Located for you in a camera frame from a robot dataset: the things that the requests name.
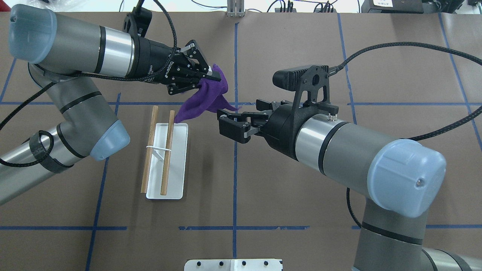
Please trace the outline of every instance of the blue tape line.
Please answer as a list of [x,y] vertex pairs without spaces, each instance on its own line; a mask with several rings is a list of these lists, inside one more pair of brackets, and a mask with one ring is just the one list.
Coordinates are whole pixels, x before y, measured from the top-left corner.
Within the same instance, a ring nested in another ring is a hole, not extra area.
[[[481,106],[482,103],[469,103],[471,106]],[[356,106],[466,106],[466,103],[354,103]]]
[[5,80],[5,84],[3,85],[3,89],[0,94],[0,102],[3,100],[3,97],[5,96],[5,92],[7,91],[8,81],[10,81],[10,76],[12,75],[15,62],[17,62],[16,58],[13,59],[12,65],[10,65],[10,71],[8,72],[7,80]]
[[[117,94],[117,101],[116,107],[114,109],[114,114],[117,116],[119,111],[119,103],[121,102],[121,94]],[[94,251],[94,243],[95,243],[95,232],[97,231],[97,223],[99,222],[99,214],[100,214],[100,206],[102,204],[102,195],[104,194],[104,186],[106,184],[106,177],[107,177],[107,167],[109,164],[109,157],[106,158],[106,162],[104,163],[104,171],[102,173],[102,181],[100,182],[100,189],[99,189],[99,197],[97,198],[97,207],[95,209],[95,218],[94,218],[94,227],[92,229],[92,236],[91,242],[89,245],[89,253],[87,255],[87,263],[85,265],[85,271],[90,269],[90,263],[92,260],[92,252]]]
[[104,227],[96,227],[95,230],[127,230],[127,227],[123,227],[123,226],[104,226]]
[[187,226],[179,227],[179,230],[233,230],[232,226]]
[[[238,113],[238,24],[234,24],[234,107]],[[237,258],[238,223],[238,143],[234,142],[233,160],[233,259]]]
[[76,226],[0,226],[0,230],[92,230],[92,227]]
[[[92,230],[90,226],[0,226],[0,230]],[[97,227],[96,230],[127,230],[127,227]]]
[[234,142],[234,174],[233,174],[233,259],[236,259],[237,223],[238,223],[238,143]]
[[238,107],[238,24],[234,24],[234,106]]
[[116,107],[114,109],[114,114],[117,116],[117,112],[119,111],[119,103],[121,103],[121,94],[117,94],[117,101],[116,101]]
[[[441,225],[426,225],[426,229],[482,229],[482,224],[441,224]],[[352,230],[359,230],[358,226],[351,226]]]
[[92,230],[92,235],[91,235],[91,242],[89,245],[89,254],[87,255],[87,263],[85,264],[85,271],[89,271],[90,269],[90,263],[92,260],[92,252],[94,250],[94,241],[95,241],[95,230]]
[[[343,38],[343,29],[341,27],[341,17],[340,13],[336,14],[338,16],[338,27],[340,28],[340,39],[341,39],[341,50],[343,51],[343,59],[347,59],[347,52],[345,51],[345,39]],[[355,103],[353,100],[353,92],[351,90],[351,83],[350,83],[350,78],[348,77],[348,65],[345,66],[345,73],[347,75],[347,85],[348,85],[348,94],[350,96],[350,105],[351,105],[351,114],[353,116],[353,123],[357,124],[357,116],[355,113]]]
[[[445,46],[447,46],[447,48],[450,48],[449,41],[445,33],[445,27],[443,25],[442,14],[440,12],[439,12],[439,22],[440,22],[440,27],[442,29],[443,39],[445,40]],[[457,65],[455,65],[454,56],[452,54],[449,54],[449,55],[450,55],[450,61],[452,62],[452,66],[454,67],[455,76],[457,77],[458,86],[460,87],[460,91],[462,92],[462,96],[464,98],[465,104],[467,105],[467,111],[469,112],[469,114],[471,114],[472,110],[470,109],[469,100],[467,99],[467,94],[465,93],[464,85],[462,84],[462,80],[460,79]],[[475,125],[475,121],[472,120],[471,122],[472,122],[472,127],[474,128],[477,142],[479,143],[479,148],[482,150],[482,140],[479,134],[479,130],[477,129],[477,125]]]
[[307,230],[309,226],[238,226],[238,230]]
[[[236,230],[307,230],[309,226],[236,226]],[[179,230],[233,230],[232,226],[187,226]]]

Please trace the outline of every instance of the electrical cable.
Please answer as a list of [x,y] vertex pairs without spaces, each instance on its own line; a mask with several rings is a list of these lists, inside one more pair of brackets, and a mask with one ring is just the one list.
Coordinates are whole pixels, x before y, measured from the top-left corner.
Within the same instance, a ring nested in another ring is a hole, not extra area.
[[[371,51],[371,50],[374,50],[374,49],[379,49],[379,48],[385,48],[385,47],[394,47],[394,46],[413,46],[413,47],[421,47],[421,48],[427,48],[427,49],[432,49],[432,50],[436,50],[436,51],[441,51],[441,52],[445,52],[445,53],[448,53],[448,54],[455,54],[455,55],[458,55],[458,56],[461,56],[465,59],[468,59],[472,62],[475,62],[479,65],[482,66],[482,59],[478,58],[478,57],[475,57],[471,54],[467,54],[467,53],[464,53],[464,52],[461,52],[461,51],[457,51],[457,50],[454,50],[454,49],[450,49],[450,48],[445,48],[445,47],[441,47],[441,46],[437,46],[437,45],[432,45],[432,44],[427,44],[427,43],[420,43],[420,42],[410,42],[410,41],[403,41],[403,42],[391,42],[391,43],[382,43],[382,44],[377,44],[377,45],[373,45],[373,46],[369,46],[369,47],[366,47],[364,49],[361,49],[359,51],[357,51],[356,53],[352,54],[350,57],[348,57],[345,61],[343,61],[340,65],[336,66],[336,67],[331,67],[330,68],[330,72],[329,72],[329,75],[328,76],[333,76],[335,75],[337,72],[341,71],[342,69],[345,68],[345,66],[348,64],[348,62],[350,62],[351,60],[353,60],[355,57],[361,55],[362,53],[365,53],[365,52],[368,52],[368,51]],[[433,132],[430,132],[430,133],[427,133],[427,134],[424,134],[424,135],[419,135],[419,136],[414,136],[414,137],[410,137],[409,139],[411,140],[414,140],[414,141],[420,141],[420,140],[424,140],[424,139],[427,139],[427,138],[431,138],[431,137],[434,137],[434,136],[438,136],[438,135],[441,135],[443,133],[446,133],[450,130],[453,130],[463,124],[466,124],[468,123],[469,121],[473,120],[474,118],[476,118],[477,116],[479,116],[480,114],[482,113],[482,106],[480,106],[479,108],[477,108],[475,111],[473,111],[471,114],[469,114],[468,116],[452,123],[452,124],[449,124],[445,127],[442,127],[436,131],[433,131]],[[357,220],[357,218],[355,217],[355,214],[353,213],[353,210],[351,210],[351,204],[350,204],[350,188],[347,188],[347,206],[348,206],[348,211],[350,212],[350,215],[351,217],[353,218],[353,221],[355,221],[355,223],[358,225],[358,227],[361,228],[361,224],[360,222]]]
[[271,5],[269,5],[268,10],[267,10],[266,12],[269,12],[269,10],[271,9],[271,7],[272,7],[276,2],[278,2],[278,1],[279,1],[280,4],[281,4],[280,9],[282,9],[282,8],[283,8],[282,2],[285,3],[284,0],[274,0],[274,1],[271,3]]
[[124,4],[124,0],[122,0],[122,2],[120,2],[120,6],[119,6],[119,12],[121,12],[121,8],[122,8],[122,5]]
[[319,5],[321,5],[321,9],[323,9],[323,3],[318,3],[316,4],[315,9],[313,9],[313,13],[316,12],[316,9],[318,8]]
[[351,203],[350,203],[350,188],[347,187],[347,207],[348,207],[348,211],[350,212],[350,215],[351,215],[351,218],[353,219],[353,221],[355,221],[355,223],[357,224],[358,227],[360,227],[360,229],[362,228],[362,224],[358,221],[357,217],[355,216],[355,214],[353,213],[353,210],[351,209]]
[[226,7],[212,7],[212,6],[206,6],[206,5],[203,5],[203,4],[201,4],[201,3],[196,2],[196,1],[194,1],[194,0],[191,0],[191,2],[196,3],[196,4],[198,4],[199,6],[206,7],[206,8],[215,8],[215,9],[227,8],[227,6],[226,6]]
[[[14,111],[12,111],[1,123],[0,123],[0,131],[5,127],[5,125],[18,113],[20,110],[22,110],[26,105],[28,105],[30,102],[33,100],[37,99],[40,95],[42,95],[44,92],[46,92],[49,88],[51,88],[53,85],[55,85],[54,82],[44,86],[39,92],[35,93],[32,97],[28,98],[25,100],[23,103],[21,103],[17,108],[15,108]],[[39,159],[35,160],[33,162],[29,163],[10,163],[5,160],[0,159],[0,164],[9,166],[9,167],[29,167],[33,166],[36,164],[41,163],[43,160],[45,160],[47,157],[49,157],[50,153],[52,152],[54,148],[54,136],[52,136],[50,133],[46,134],[50,140],[49,147],[46,150],[45,154]]]

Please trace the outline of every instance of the blue tape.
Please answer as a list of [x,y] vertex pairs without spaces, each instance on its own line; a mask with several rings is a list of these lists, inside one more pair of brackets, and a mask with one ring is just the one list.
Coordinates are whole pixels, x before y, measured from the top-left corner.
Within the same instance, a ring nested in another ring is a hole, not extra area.
[[5,92],[7,91],[8,82],[10,81],[10,77],[12,75],[13,68],[15,67],[15,62],[17,62],[16,58],[13,59],[12,65],[10,65],[10,70],[8,72],[8,75],[7,75],[7,80],[5,80],[5,84],[3,85],[3,89],[2,89],[1,94],[0,94],[0,102],[3,100],[3,97],[5,96]]
[[[439,13],[439,22],[440,22],[440,28],[442,29],[442,35],[443,35],[443,39],[445,41],[445,45],[447,46],[447,48],[450,48],[449,41],[448,41],[447,35],[445,33],[445,27],[443,26],[443,20],[442,20],[442,14],[441,13]],[[455,65],[454,56],[452,54],[449,54],[449,55],[450,55],[450,61],[452,62],[452,66],[454,67],[455,76],[457,77],[458,86],[460,87],[460,91],[462,92],[462,96],[463,96],[465,104],[467,106],[467,111],[469,112],[469,114],[471,114],[472,110],[470,109],[469,100],[467,99],[467,94],[465,93],[464,85],[462,84],[462,80],[460,79],[460,75],[458,73],[457,65]],[[472,122],[472,127],[474,128],[474,132],[475,132],[475,136],[477,138],[477,142],[479,143],[479,148],[482,150],[482,140],[481,140],[481,137],[480,137],[480,134],[479,134],[479,130],[477,129],[477,125],[475,125],[475,121],[472,120],[471,122]]]
[[[238,108],[238,24],[234,24],[234,107]],[[233,159],[233,259],[237,258],[238,223],[238,143],[234,142]]]
[[[340,13],[336,14],[338,16],[338,27],[340,28],[340,39],[341,39],[341,50],[343,51],[343,59],[347,59],[347,52],[345,51],[345,39],[343,38],[343,29],[341,27],[341,17]],[[351,115],[353,116],[353,123],[357,124],[357,116],[355,113],[355,102],[353,100],[353,92],[351,90],[351,82],[350,78],[348,77],[348,65],[345,66],[345,73],[347,76],[347,85],[348,85],[348,94],[350,96],[350,105],[351,105]]]
[[[179,230],[233,230],[233,226],[187,226]],[[307,230],[309,226],[236,226],[236,230]]]

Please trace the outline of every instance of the black strap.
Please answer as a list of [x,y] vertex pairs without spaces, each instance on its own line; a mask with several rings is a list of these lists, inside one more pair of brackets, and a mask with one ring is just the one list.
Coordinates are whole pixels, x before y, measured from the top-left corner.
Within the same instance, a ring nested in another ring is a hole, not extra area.
[[454,261],[459,265],[461,271],[472,271],[472,268],[470,268],[470,265],[464,259],[462,259],[461,256],[459,256],[455,253],[452,253],[452,252],[443,251],[441,249],[437,249],[437,250],[445,252],[450,257],[452,257],[454,259]]
[[430,256],[430,254],[428,254],[427,251],[425,251],[425,249],[423,249],[423,248],[422,248],[422,252],[425,254],[425,256],[427,256],[428,260],[432,264],[433,271],[439,271],[439,269],[435,265],[435,262],[432,259],[432,256]]
[[383,236],[388,237],[388,238],[391,238],[391,239],[395,239],[395,240],[398,240],[398,241],[402,241],[402,242],[405,242],[405,243],[409,243],[409,244],[419,244],[419,245],[421,245],[421,244],[423,243],[423,239],[418,239],[418,238],[414,238],[414,237],[410,237],[410,236],[406,236],[406,235],[394,233],[394,232],[392,232],[392,231],[388,231],[388,230],[384,230],[384,229],[381,229],[381,228],[372,226],[372,225],[370,225],[370,224],[368,224],[368,223],[365,223],[365,222],[363,222],[363,223],[361,224],[361,227],[364,228],[364,229],[366,229],[366,230],[372,231],[372,232],[374,232],[374,233],[383,235]]
[[[33,156],[35,159],[40,160],[47,150],[45,147],[42,145],[42,142],[40,140],[40,136],[45,136],[48,135],[49,132],[40,130],[36,132],[29,141],[29,146],[30,146],[30,151],[32,152]],[[53,173],[61,173],[64,170],[71,168],[73,165],[66,166],[62,163],[60,163],[57,159],[52,158],[50,155],[47,156],[40,164],[48,171],[53,172]]]

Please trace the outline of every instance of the black braided cable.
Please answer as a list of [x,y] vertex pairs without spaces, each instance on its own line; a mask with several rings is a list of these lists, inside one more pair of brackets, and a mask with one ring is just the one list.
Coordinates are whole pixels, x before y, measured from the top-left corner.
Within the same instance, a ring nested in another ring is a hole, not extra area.
[[[441,47],[441,46],[437,46],[437,45],[433,45],[433,44],[411,42],[411,41],[401,41],[401,42],[382,43],[382,44],[377,44],[377,45],[373,45],[373,46],[369,46],[369,47],[366,47],[364,49],[361,49],[358,52],[352,54],[350,57],[348,57],[340,65],[336,66],[336,72],[332,73],[329,76],[332,76],[332,75],[336,74],[337,72],[341,71],[342,69],[344,69],[345,66],[348,64],[348,62],[353,60],[355,57],[361,55],[362,53],[365,53],[365,52],[368,52],[368,51],[371,51],[371,50],[375,50],[375,49],[379,49],[379,48],[394,47],[394,46],[422,47],[422,48],[432,49],[432,50],[436,50],[436,51],[446,52],[446,53],[449,53],[449,54],[455,54],[455,55],[461,56],[465,59],[473,61],[473,62],[482,66],[482,59],[480,59],[478,57],[475,57],[471,54],[467,54],[467,53],[464,53],[464,52],[461,52],[461,51],[457,51],[457,50],[454,50],[454,49],[445,48],[445,47]],[[440,128],[437,131],[433,131],[433,132],[430,132],[430,133],[427,133],[427,134],[424,134],[424,135],[414,136],[414,137],[411,137],[409,139],[414,140],[414,141],[419,141],[419,140],[423,140],[423,139],[427,139],[427,138],[431,138],[431,137],[434,137],[434,136],[441,135],[441,134],[446,133],[450,130],[453,130],[453,129],[455,129],[455,128],[463,125],[463,124],[468,123],[469,121],[473,120],[475,117],[479,116],[481,113],[482,113],[482,106],[477,108],[474,112],[472,112],[468,116],[466,116],[466,117],[464,117],[464,118],[462,118],[462,119],[460,119],[460,120],[458,120],[458,121],[456,121],[456,122],[454,122],[450,125],[447,125],[443,128]]]
[[[40,95],[42,95],[44,92],[46,92],[49,88],[51,88],[53,85],[55,85],[54,82],[44,86],[39,92],[35,93],[32,97],[28,98],[25,102],[21,103],[17,108],[15,108],[14,111],[12,111],[1,123],[0,123],[0,131],[4,128],[4,126],[18,113],[20,110],[22,110],[26,105],[31,103],[33,100],[37,99]],[[49,147],[46,151],[46,153],[40,158],[39,160],[30,162],[30,163],[10,163],[7,162],[3,159],[0,159],[0,164],[9,166],[9,167],[28,167],[28,166],[33,166],[36,165],[43,160],[45,160],[47,157],[49,157],[50,153],[52,152],[52,149],[54,148],[54,137],[48,133],[47,134],[50,144]]]
[[357,224],[358,227],[360,227],[360,229],[362,228],[362,224],[358,221],[357,217],[355,216],[355,214],[353,213],[353,210],[351,209],[351,203],[350,203],[350,188],[347,187],[347,207],[348,207],[348,211],[350,212],[350,215],[351,215],[351,218],[353,219],[353,221],[355,221],[355,223]]

